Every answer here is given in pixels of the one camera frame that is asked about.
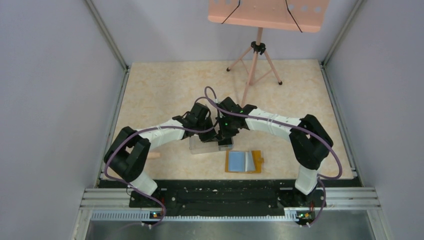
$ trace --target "gray floor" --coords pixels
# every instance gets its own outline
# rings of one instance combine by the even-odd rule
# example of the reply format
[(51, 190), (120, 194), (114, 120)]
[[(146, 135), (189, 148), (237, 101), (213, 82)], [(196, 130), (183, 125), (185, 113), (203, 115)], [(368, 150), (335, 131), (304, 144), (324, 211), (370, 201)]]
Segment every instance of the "gray floor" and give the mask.
[(292, 222), (164, 222), (149, 230), (119, 221), (92, 221), (86, 240), (373, 240), (366, 211), (326, 211), (310, 229)]

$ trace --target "pink tripod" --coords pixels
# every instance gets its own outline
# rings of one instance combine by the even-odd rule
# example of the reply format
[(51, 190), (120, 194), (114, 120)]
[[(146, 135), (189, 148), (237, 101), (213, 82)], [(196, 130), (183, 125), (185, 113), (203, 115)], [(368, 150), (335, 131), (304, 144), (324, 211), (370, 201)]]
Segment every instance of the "pink tripod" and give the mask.
[[(246, 87), (244, 88), (244, 94), (243, 94), (243, 100), (241, 101), (241, 107), (243, 107), (245, 105), (245, 101), (246, 101), (246, 95), (248, 94), (248, 89), (251, 85), (259, 82), (259, 80), (263, 79), (266, 75), (268, 75), (269, 73), (274, 72), (275, 77), (277, 78), (278, 84), (282, 85), (283, 82), (281, 81), (276, 68), (274, 67), (273, 62), (271, 61), (270, 56), (267, 53), (267, 50), (265, 48), (265, 44), (261, 43), (261, 38), (262, 38), (262, 31), (264, 29), (262, 27), (258, 27), (257, 29), (257, 36), (256, 36), (256, 41), (253, 41), (250, 45), (250, 47), (235, 61), (233, 62), (233, 64), (231, 64), (226, 71), (229, 72), (239, 61), (241, 61), (241, 63), (243, 63), (244, 68), (247, 71), (248, 74), (248, 78), (247, 78), (247, 83), (246, 83)], [(250, 66), (250, 71), (248, 70), (248, 68), (245, 65), (245, 62), (243, 62), (243, 57), (248, 54), (248, 52), (250, 52), (251, 50), (253, 50), (253, 60), (252, 60), (252, 64)], [(255, 79), (255, 70), (256, 70), (256, 64), (258, 62), (258, 54), (262, 55), (265, 54), (266, 59), (268, 60), (269, 65), (271, 66), (271, 69), (266, 72), (263, 76), (261, 76), (258, 79)]]

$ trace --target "black tripod clamp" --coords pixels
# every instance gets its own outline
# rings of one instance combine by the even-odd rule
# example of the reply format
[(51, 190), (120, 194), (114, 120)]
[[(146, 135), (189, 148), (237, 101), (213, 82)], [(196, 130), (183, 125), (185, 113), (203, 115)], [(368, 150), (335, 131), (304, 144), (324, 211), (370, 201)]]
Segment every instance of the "black tripod clamp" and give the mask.
[(265, 43), (261, 42), (259, 45), (256, 45), (256, 41), (252, 41), (252, 43), (250, 44), (250, 46), (253, 48), (253, 52), (258, 52), (259, 55), (262, 55), (265, 50), (267, 49), (265, 47)]

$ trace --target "white wall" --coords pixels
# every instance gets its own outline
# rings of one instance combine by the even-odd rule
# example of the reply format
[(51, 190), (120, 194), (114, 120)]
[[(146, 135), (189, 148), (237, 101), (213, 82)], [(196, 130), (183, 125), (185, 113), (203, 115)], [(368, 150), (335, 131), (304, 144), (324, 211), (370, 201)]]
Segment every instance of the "white wall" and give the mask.
[[(128, 63), (237, 59), (257, 29), (208, 21), (208, 2), (94, 0)], [(274, 59), (323, 60), (355, 2), (331, 0), (318, 33), (265, 29), (262, 41)]]
[(395, 239), (423, 239), (424, 1), (369, 0), (328, 66), (362, 180)]
[(122, 78), (84, 1), (0, 1), (0, 239), (70, 239)]

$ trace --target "pink board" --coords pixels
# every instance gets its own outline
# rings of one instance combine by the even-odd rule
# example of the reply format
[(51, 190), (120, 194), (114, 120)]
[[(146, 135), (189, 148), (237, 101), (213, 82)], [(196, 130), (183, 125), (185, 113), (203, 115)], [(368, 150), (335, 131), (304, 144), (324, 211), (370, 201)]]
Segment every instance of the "pink board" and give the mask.
[[(303, 32), (321, 29), (330, 0), (287, 0), (289, 9)], [(239, 0), (209, 0), (208, 19), (222, 23), (237, 7)], [(298, 31), (287, 11), (285, 0), (241, 0), (226, 24)]]

